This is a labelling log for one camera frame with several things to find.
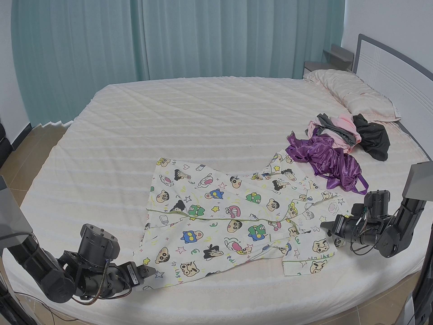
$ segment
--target pillowcase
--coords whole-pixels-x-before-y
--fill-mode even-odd
[[[315,70],[306,74],[304,79],[323,86],[354,116],[361,113],[368,121],[381,122],[400,119],[395,116],[391,100],[371,89],[353,72]]]

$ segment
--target gray garment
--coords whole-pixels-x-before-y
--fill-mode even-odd
[[[317,118],[319,119],[320,125],[317,125],[318,131],[317,134],[320,135],[323,130],[329,129],[333,132],[339,134],[344,142],[346,142],[349,146],[354,146],[356,144],[356,138],[349,133],[347,130],[342,129],[341,127],[336,127],[329,117],[326,114],[318,114]]]

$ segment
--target nightstand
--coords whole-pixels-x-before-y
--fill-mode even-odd
[[[327,62],[304,62],[304,75],[319,70],[330,69],[348,71],[352,69],[354,54],[347,49],[332,44],[331,50],[323,50]]]

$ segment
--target white bed sheet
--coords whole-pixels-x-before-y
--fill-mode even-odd
[[[133,259],[146,224],[155,162],[160,156],[204,163],[228,173],[262,169],[304,137],[318,113],[348,111],[305,80],[197,78],[109,85],[75,119],[33,181],[21,209],[40,244],[59,257],[76,251],[80,228],[93,223],[114,234],[117,263]],[[353,156],[371,190],[391,191],[390,211],[401,201],[410,165],[427,160],[396,124],[385,123],[389,159],[376,161],[359,146]],[[310,165],[303,169],[313,176]],[[316,182],[325,188],[325,180]],[[363,196],[345,194],[352,202]],[[427,204],[411,246],[391,259],[374,250],[356,257],[343,248],[319,274],[285,277],[280,259],[254,261],[195,282],[137,291],[115,301],[50,306],[95,324],[305,324],[345,311],[419,270],[432,206]],[[14,289],[41,297],[35,282],[5,252]]]

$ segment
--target pile of clothes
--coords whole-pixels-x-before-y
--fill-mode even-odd
[[[297,139],[295,133],[287,137],[290,146],[286,149],[293,160],[309,162],[316,176],[328,179],[327,189],[339,185],[345,191],[365,195],[368,183],[361,175],[361,167],[349,155],[356,144],[360,144],[373,158],[385,161],[390,146],[388,134],[383,125],[368,123],[362,114],[350,117],[346,114],[328,117],[317,115],[305,131],[306,139]],[[365,187],[359,191],[357,181]]]

